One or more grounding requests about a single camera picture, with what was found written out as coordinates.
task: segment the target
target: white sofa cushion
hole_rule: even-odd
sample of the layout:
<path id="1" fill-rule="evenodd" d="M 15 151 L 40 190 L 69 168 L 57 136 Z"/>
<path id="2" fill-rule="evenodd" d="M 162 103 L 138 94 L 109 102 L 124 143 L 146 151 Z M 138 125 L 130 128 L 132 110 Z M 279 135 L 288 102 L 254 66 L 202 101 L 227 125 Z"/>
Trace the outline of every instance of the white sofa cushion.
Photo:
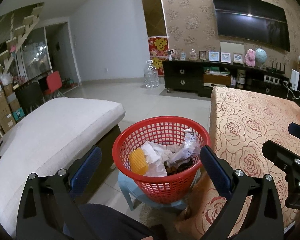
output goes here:
<path id="1" fill-rule="evenodd" d="M 56 98 L 34 110 L 3 136 L 0 148 L 0 223 L 13 237 L 19 202 L 30 173 L 68 168 L 123 119 L 122 104 Z"/>

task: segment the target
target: light blue plastic stool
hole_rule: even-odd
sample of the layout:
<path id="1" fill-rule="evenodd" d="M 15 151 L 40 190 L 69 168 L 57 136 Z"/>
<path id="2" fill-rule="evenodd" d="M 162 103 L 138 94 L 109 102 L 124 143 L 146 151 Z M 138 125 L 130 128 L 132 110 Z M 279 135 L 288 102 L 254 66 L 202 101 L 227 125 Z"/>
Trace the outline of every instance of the light blue plastic stool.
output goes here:
<path id="1" fill-rule="evenodd" d="M 200 177 L 200 171 L 198 170 L 194 177 L 191 187 L 195 184 L 195 182 L 197 181 L 197 179 L 199 177 Z M 140 202 L 145 203 L 148 206 L 151 206 L 156 209 L 176 208 L 176 209 L 184 210 L 187 207 L 187 204 L 183 199 L 180 199 L 171 204 L 160 204 L 160 203 L 153 202 L 142 192 L 142 190 L 137 186 L 137 184 L 133 181 L 133 179 L 127 177 L 121 171 L 119 171 L 119 174 L 118 174 L 118 183 L 119 183 L 121 192 L 124 195 L 128 205 L 130 207 L 130 210 L 132 210 L 132 211 L 134 210 L 134 207 L 133 207 L 133 203 L 132 203 L 130 194 L 132 196 L 134 196 Z"/>

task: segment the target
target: pink teddy bear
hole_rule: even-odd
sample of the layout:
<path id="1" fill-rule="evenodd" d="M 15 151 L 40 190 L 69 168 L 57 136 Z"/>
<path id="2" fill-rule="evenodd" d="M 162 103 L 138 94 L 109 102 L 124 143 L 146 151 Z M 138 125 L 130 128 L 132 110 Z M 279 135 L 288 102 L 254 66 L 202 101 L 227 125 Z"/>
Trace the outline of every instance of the pink teddy bear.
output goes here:
<path id="1" fill-rule="evenodd" d="M 256 53 L 253 49 L 248 49 L 246 56 L 244 57 L 244 61 L 247 66 L 254 67 L 256 65 L 254 59 Z"/>

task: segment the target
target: orange floral sofa cover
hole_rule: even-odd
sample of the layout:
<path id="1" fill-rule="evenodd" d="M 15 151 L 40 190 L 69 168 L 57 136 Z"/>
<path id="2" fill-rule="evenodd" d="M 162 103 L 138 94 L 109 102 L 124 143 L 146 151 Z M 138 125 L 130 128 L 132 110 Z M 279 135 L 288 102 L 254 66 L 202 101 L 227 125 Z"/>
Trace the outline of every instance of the orange floral sofa cover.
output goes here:
<path id="1" fill-rule="evenodd" d="M 295 220 L 297 210 L 285 207 L 285 173 L 263 157 L 261 148 L 264 142 L 272 140 L 300 155 L 300 139 L 288 132 L 291 122 L 300 124 L 300 107 L 293 101 L 245 90 L 213 88 L 209 130 L 213 151 L 233 169 L 241 169 L 249 176 L 272 175 L 285 227 Z M 239 231 L 250 201 L 247 197 L 231 235 Z M 178 217 L 177 230 L 200 239 L 225 202 L 205 172 L 189 196 L 188 208 Z"/>

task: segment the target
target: red chair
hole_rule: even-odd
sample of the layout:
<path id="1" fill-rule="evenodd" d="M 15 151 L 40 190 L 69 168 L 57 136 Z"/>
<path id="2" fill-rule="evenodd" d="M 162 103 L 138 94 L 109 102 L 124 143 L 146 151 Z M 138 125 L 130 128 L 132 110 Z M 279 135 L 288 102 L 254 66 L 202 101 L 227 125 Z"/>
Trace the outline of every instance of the red chair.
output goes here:
<path id="1" fill-rule="evenodd" d="M 47 76 L 46 80 L 47 80 L 48 89 L 43 92 L 45 96 L 50 95 L 50 99 L 53 98 L 53 94 L 55 95 L 55 97 L 58 97 L 58 95 L 65 97 L 59 91 L 59 89 L 62 87 L 62 81 L 61 81 L 59 71 L 55 71 L 49 76 Z"/>

